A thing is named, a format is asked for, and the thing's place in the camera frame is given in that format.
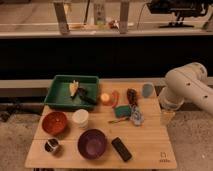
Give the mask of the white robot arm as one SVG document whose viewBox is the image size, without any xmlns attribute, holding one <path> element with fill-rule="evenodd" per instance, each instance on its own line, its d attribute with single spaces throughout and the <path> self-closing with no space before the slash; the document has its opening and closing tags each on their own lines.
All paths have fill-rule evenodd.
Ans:
<svg viewBox="0 0 213 171">
<path fill-rule="evenodd" d="M 198 62 L 168 71 L 166 86 L 158 96 L 160 105 L 166 110 L 176 111 L 185 100 L 190 100 L 213 116 L 213 88 L 205 83 L 206 80 L 207 69 Z"/>
</svg>

